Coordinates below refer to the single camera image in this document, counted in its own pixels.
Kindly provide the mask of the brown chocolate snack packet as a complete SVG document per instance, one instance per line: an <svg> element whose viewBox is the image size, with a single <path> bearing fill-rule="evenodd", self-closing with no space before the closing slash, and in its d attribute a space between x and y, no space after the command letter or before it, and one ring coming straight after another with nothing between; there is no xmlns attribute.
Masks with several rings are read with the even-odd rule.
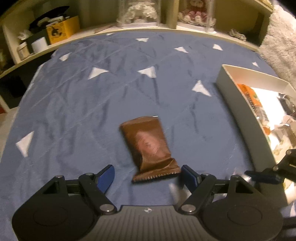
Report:
<svg viewBox="0 0 296 241"><path fill-rule="evenodd" d="M120 125L138 172L132 182L145 182L181 173L157 116L142 116Z"/></svg>

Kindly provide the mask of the dark cake packet near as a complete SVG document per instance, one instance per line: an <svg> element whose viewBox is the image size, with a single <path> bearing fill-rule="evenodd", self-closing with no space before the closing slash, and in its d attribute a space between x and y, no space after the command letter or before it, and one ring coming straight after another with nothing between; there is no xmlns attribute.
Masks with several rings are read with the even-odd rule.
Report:
<svg viewBox="0 0 296 241"><path fill-rule="evenodd" d="M279 125L276 125L273 132L279 141L288 140L295 148L295 119L292 116L285 115Z"/></svg>

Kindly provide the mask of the dark cake packet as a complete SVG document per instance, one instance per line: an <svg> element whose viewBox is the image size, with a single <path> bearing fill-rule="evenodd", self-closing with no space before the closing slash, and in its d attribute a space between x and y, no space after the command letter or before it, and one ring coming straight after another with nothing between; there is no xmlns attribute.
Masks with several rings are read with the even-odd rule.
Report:
<svg viewBox="0 0 296 241"><path fill-rule="evenodd" d="M279 141L288 140L295 148L295 119L292 116L285 115L279 125L276 125L273 132Z"/></svg>
<svg viewBox="0 0 296 241"><path fill-rule="evenodd" d="M278 100L285 113L295 118L295 99L287 94L279 93Z"/></svg>

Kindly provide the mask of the white shallow cardboard box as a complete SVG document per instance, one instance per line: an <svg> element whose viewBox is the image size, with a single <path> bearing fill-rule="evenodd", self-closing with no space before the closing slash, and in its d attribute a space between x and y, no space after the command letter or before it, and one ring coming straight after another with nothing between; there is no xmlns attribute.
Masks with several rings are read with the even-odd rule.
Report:
<svg viewBox="0 0 296 241"><path fill-rule="evenodd" d="M261 172L266 168L273 168L283 158L287 147L283 147L278 155L274 154L280 141L275 135L265 133L254 108L239 88L241 84L255 90L271 130L284 117L283 107L276 94L284 93L295 97L295 89L283 79L256 70L223 64L219 71L216 85L240 128L255 171Z"/></svg>

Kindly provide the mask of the dark cake packet far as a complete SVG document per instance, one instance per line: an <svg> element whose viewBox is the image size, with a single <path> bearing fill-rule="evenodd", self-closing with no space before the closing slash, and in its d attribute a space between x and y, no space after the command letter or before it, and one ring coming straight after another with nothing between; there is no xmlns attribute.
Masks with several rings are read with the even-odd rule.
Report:
<svg viewBox="0 0 296 241"><path fill-rule="evenodd" d="M279 93L278 100L285 113L295 118L295 99L287 94Z"/></svg>

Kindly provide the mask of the orange snack packet far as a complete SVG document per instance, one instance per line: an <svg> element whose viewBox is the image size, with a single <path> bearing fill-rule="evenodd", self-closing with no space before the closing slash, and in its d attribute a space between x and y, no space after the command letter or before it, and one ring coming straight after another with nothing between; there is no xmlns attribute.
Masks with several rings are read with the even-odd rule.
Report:
<svg viewBox="0 0 296 241"><path fill-rule="evenodd" d="M255 91L245 84L238 84L238 86L254 110L256 118L263 126L269 126L269 119Z"/></svg>

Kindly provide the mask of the white fluffy pillow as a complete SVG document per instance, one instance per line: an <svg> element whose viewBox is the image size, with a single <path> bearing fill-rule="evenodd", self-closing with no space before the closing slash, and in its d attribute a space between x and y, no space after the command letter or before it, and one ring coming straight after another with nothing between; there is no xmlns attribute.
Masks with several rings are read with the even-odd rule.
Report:
<svg viewBox="0 0 296 241"><path fill-rule="evenodd" d="M295 87L295 17L279 4L273 6L259 53L281 79Z"/></svg>

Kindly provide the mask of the small grey trinket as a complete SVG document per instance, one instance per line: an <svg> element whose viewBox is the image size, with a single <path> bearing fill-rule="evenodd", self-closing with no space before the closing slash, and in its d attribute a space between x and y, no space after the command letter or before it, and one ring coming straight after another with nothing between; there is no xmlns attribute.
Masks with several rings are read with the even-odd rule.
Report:
<svg viewBox="0 0 296 241"><path fill-rule="evenodd" d="M231 29L229 32L228 32L229 36L231 37L234 37L236 39L239 39L243 42L246 42L246 36L244 34L241 34L239 33L237 30L235 29Z"/></svg>

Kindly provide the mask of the white cylinder cup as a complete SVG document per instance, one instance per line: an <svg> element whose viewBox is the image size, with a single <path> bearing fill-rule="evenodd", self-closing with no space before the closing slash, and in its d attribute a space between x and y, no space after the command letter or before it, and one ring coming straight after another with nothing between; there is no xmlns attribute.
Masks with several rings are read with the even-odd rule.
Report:
<svg viewBox="0 0 296 241"><path fill-rule="evenodd" d="M46 49L48 49L48 44L45 37L42 37L32 42L31 46L35 54L39 52L43 52Z"/></svg>

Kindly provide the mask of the pink doll display case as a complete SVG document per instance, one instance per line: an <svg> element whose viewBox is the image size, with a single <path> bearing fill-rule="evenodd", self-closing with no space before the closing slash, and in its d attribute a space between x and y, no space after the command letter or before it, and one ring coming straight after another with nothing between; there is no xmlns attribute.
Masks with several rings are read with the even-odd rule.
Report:
<svg viewBox="0 0 296 241"><path fill-rule="evenodd" d="M184 0L179 2L177 25L216 34L215 0Z"/></svg>

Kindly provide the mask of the yellow cardboard box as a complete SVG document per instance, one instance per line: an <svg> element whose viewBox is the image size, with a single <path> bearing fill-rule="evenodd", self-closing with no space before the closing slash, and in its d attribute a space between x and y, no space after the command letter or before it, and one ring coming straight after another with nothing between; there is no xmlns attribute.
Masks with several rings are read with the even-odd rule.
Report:
<svg viewBox="0 0 296 241"><path fill-rule="evenodd" d="M50 44L55 44L70 38L80 30L79 17L74 16L62 22L46 27Z"/></svg>

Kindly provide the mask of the wooden bedside shelf unit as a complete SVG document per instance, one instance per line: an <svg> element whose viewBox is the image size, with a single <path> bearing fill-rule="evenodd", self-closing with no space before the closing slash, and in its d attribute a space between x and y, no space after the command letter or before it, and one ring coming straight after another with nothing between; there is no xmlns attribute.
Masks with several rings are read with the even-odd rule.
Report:
<svg viewBox="0 0 296 241"><path fill-rule="evenodd" d="M180 1L162 1L162 22L150 30L184 31L197 36L207 36L235 43L252 51L257 51L266 35L269 17L273 9L261 1L216 1L216 34L198 32L177 25ZM92 35L125 31L117 25L118 1L17 1L1 16L1 34L4 35L10 56L14 62L1 77L20 66L58 49L67 42ZM20 41L18 33L42 13L56 6L69 5L74 15L79 16L80 30L70 38L50 45L48 49L21 60L16 51ZM229 36L231 29L246 36L246 42Z"/></svg>

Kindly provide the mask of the white rabbit doll display case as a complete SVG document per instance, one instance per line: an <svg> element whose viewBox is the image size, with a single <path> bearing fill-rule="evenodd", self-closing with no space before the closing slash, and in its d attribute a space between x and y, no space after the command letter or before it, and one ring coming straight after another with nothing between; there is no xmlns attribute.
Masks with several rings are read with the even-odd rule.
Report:
<svg viewBox="0 0 296 241"><path fill-rule="evenodd" d="M153 28L161 20L161 2L155 0L118 1L117 25L124 29Z"/></svg>

